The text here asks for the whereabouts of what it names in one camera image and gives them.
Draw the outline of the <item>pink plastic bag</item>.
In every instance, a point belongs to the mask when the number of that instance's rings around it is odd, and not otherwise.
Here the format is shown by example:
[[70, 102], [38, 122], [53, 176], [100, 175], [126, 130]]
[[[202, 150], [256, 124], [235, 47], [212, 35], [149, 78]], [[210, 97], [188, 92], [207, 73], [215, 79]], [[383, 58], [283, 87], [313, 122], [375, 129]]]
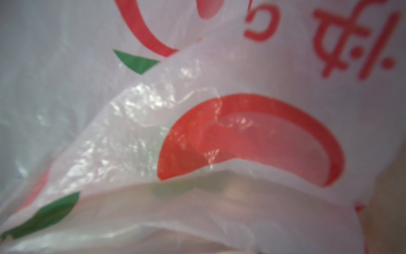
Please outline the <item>pink plastic bag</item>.
[[2, 1], [1, 253], [406, 250], [405, 1]]

